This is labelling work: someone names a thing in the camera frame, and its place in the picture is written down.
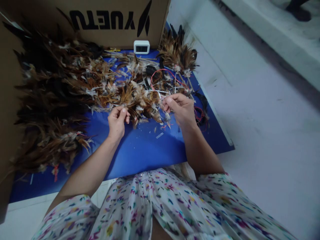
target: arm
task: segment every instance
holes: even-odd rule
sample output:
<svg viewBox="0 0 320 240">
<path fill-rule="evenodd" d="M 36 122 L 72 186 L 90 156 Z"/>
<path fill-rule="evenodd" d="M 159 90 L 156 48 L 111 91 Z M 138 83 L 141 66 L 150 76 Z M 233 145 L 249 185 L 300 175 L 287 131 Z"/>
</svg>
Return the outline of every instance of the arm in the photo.
<svg viewBox="0 0 320 240">
<path fill-rule="evenodd" d="M 124 136 L 124 121 L 129 123 L 125 108 L 116 107 L 108 116 L 109 135 L 98 149 L 70 176 L 51 203 L 46 215 L 59 203 L 81 194 L 90 197 L 97 191 L 109 169 L 113 155 Z"/>
<path fill-rule="evenodd" d="M 184 139 L 187 160 L 195 174 L 224 173 L 212 148 L 203 137 L 194 117 L 194 101 L 178 93 L 163 100 L 164 111 L 174 111 Z"/>
</svg>

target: yuetu logo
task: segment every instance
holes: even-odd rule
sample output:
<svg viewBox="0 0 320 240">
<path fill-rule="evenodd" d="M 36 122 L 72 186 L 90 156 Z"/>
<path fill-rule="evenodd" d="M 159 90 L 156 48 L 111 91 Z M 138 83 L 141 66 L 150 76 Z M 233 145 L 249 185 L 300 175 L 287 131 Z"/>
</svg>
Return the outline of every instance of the yuetu logo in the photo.
<svg viewBox="0 0 320 240">
<path fill-rule="evenodd" d="M 149 10 L 151 7 L 152 0 L 148 3 L 144 11 L 142 12 L 139 23 L 138 23 L 138 31 L 137 31 L 137 37 L 140 36 L 143 28 L 146 29 L 146 34 L 148 35 L 149 32 L 149 26 L 150 26 L 150 18 L 149 18 Z M 123 14 L 120 11 L 112 11 L 109 15 L 109 11 L 97 11 L 97 16 L 101 16 L 98 18 L 99 23 L 104 23 L 101 25 L 96 25 L 93 19 L 93 13 L 92 11 L 87 11 L 87 16 L 89 23 L 86 24 L 86 20 L 83 16 L 83 14 L 78 10 L 70 11 L 70 17 L 72 20 L 72 24 L 75 29 L 80 30 L 77 17 L 80 21 L 81 27 L 83 30 L 94 30 L 94 29 L 116 29 L 116 22 L 118 19 L 118 29 L 123 29 Z M 126 25 L 124 27 L 125 30 L 127 29 L 133 29 L 135 30 L 135 25 L 133 22 L 133 14 L 134 12 L 129 12 L 128 14 L 128 20 L 126 22 Z"/>
</svg>

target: cardboard box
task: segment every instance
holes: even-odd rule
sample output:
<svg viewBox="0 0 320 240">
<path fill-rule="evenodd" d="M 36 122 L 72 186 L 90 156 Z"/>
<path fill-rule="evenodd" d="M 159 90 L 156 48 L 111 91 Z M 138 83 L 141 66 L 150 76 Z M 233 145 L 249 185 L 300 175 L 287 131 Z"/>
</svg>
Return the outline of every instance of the cardboard box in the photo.
<svg viewBox="0 0 320 240">
<path fill-rule="evenodd" d="M 20 40 L 10 33 L 1 23 L 0 24 L 0 180 L 8 173 L 11 166 L 10 159 L 16 153 L 21 143 L 23 130 L 13 125 L 17 120 L 17 111 L 20 108 L 18 96 L 21 92 L 17 91 L 14 86 L 21 84 L 22 75 L 20 65 L 13 50 L 23 51 Z M 11 187 L 13 183 L 13 174 L 9 175 L 0 185 L 0 223 L 4 222 L 7 212 Z"/>
<path fill-rule="evenodd" d="M 133 49 L 135 40 L 148 40 L 157 48 L 165 27 L 170 0 L 3 0 L 0 11 L 19 23 L 24 15 L 41 31 L 55 35 L 57 23 L 68 36 L 81 37 L 106 47 Z"/>
</svg>

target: hand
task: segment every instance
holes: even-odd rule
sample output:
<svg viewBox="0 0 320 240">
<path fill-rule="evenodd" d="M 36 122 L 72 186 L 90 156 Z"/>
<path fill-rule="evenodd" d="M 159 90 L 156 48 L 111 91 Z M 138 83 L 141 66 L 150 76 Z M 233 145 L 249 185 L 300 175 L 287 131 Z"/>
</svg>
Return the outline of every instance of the hand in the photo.
<svg viewBox="0 0 320 240">
<path fill-rule="evenodd" d="M 194 101 L 181 93 L 172 94 L 163 101 L 163 110 L 174 111 L 177 124 L 182 130 L 197 127 L 194 117 Z"/>
<path fill-rule="evenodd" d="M 120 141 L 124 136 L 124 122 L 129 124 L 130 113 L 124 107 L 115 107 L 108 116 L 109 135 L 115 141 Z"/>
</svg>

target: feather pile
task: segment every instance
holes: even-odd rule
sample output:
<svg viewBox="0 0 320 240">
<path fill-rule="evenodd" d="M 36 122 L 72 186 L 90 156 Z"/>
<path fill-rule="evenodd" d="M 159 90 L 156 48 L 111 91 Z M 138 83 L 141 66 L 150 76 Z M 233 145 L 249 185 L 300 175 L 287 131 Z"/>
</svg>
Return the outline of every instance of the feather pile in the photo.
<svg viewBox="0 0 320 240">
<path fill-rule="evenodd" d="M 69 173 L 75 156 L 93 142 L 85 131 L 88 111 L 109 112 L 124 106 L 134 128 L 151 118 L 170 127 L 170 115 L 160 114 L 161 100 L 176 92 L 188 94 L 185 84 L 160 70 L 176 64 L 179 72 L 194 70 L 196 51 L 183 45 L 181 29 L 178 35 L 167 33 L 158 64 L 86 43 L 76 32 L 74 38 L 65 38 L 59 26 L 57 36 L 51 37 L 26 20 L 25 31 L 4 25 L 25 49 L 14 51 L 23 75 L 23 84 L 16 88 L 25 93 L 15 124 L 24 127 L 25 135 L 8 174 L 36 173 L 47 166 L 56 169 L 60 163 Z"/>
</svg>

